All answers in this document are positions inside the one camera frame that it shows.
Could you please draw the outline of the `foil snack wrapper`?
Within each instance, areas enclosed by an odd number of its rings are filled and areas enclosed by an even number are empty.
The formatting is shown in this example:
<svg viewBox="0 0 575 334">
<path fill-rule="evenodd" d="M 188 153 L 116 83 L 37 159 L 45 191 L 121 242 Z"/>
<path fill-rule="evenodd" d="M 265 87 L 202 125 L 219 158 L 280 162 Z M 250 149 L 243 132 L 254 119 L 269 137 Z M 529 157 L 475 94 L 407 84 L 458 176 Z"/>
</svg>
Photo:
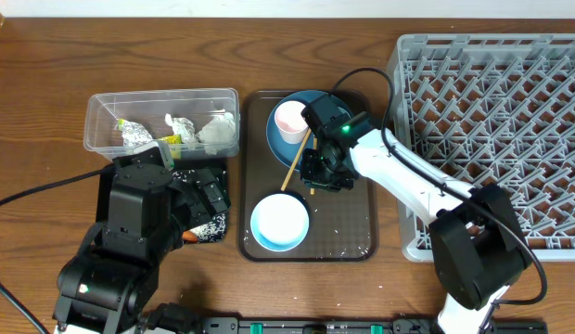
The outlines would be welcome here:
<svg viewBox="0 0 575 334">
<path fill-rule="evenodd" d="M 154 137 L 145 128 L 145 126 L 138 122 L 130 122 L 125 119 L 118 119 L 117 124 L 115 125 L 115 129 L 121 132 L 123 145 L 125 147 L 137 147 L 155 140 Z M 182 144 L 180 135 L 168 135 L 157 138 L 157 140 L 163 141 L 169 145 Z M 170 148 L 170 150 L 173 159 L 181 159 L 181 152 L 179 148 Z"/>
</svg>

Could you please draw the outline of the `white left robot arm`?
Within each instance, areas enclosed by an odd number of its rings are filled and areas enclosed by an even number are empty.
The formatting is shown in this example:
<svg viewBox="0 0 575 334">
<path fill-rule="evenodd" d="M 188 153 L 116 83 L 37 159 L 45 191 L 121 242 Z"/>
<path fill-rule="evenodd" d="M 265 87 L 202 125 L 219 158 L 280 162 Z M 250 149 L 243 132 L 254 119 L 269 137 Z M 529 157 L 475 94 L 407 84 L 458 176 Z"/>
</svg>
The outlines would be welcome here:
<svg viewBox="0 0 575 334">
<path fill-rule="evenodd" d="M 160 265 L 186 233 L 231 207 L 223 162 L 166 166 L 154 149 L 113 161 L 100 178 L 96 221 L 57 278 L 58 333 L 199 333 L 198 315 L 174 303 L 143 310 Z"/>
</svg>

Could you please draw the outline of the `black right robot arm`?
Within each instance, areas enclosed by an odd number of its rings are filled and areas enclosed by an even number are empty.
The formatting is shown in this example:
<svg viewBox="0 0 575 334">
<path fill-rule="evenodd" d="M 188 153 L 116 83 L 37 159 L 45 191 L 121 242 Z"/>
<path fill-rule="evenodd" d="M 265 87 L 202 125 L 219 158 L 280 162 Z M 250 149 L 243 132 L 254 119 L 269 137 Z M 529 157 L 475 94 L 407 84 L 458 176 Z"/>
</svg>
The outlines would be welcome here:
<svg viewBox="0 0 575 334">
<path fill-rule="evenodd" d="M 366 113 L 350 116 L 327 93 L 302 112 L 317 138 L 301 177 L 340 190 L 360 176 L 387 189 L 427 225 L 436 275 L 447 292 L 437 324 L 444 333 L 484 333 L 507 290 L 533 262 L 505 191 L 475 188 L 424 161 Z"/>
</svg>

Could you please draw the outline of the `white napkin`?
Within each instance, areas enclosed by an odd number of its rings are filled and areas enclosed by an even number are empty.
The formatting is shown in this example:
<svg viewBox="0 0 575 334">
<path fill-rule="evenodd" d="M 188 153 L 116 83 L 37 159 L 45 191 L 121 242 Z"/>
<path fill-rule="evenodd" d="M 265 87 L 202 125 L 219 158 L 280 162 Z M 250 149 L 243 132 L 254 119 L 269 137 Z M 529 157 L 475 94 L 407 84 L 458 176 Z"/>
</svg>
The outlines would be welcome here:
<svg viewBox="0 0 575 334">
<path fill-rule="evenodd" d="M 207 154 L 215 155 L 233 144 L 235 134 L 235 118 L 232 113 L 225 112 L 223 115 L 215 115 L 204 125 L 197 133 L 197 138 Z"/>
</svg>

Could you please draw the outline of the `orange carrot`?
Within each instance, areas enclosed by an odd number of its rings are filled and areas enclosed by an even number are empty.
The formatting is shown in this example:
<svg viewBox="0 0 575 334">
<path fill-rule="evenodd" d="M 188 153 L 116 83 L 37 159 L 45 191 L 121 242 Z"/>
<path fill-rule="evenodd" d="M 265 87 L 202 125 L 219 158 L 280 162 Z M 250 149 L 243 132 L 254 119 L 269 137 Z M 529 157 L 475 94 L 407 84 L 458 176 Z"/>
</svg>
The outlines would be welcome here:
<svg viewBox="0 0 575 334">
<path fill-rule="evenodd" d="M 182 239 L 187 243 L 198 243 L 198 237 L 191 231 L 185 231 L 182 235 Z"/>
</svg>

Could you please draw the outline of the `pile of white rice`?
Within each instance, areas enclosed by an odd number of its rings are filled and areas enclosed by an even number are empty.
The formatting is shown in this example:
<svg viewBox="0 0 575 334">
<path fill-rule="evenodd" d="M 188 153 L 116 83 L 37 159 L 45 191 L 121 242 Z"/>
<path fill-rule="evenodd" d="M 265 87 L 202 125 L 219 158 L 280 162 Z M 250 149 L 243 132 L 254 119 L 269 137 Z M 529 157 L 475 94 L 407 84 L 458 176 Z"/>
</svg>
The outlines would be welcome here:
<svg viewBox="0 0 575 334">
<path fill-rule="evenodd" d="M 198 243 L 215 243 L 225 237 L 227 231 L 227 213 L 220 214 L 212 222 L 199 227 L 182 227 L 183 233 L 191 231 L 198 237 Z"/>
</svg>

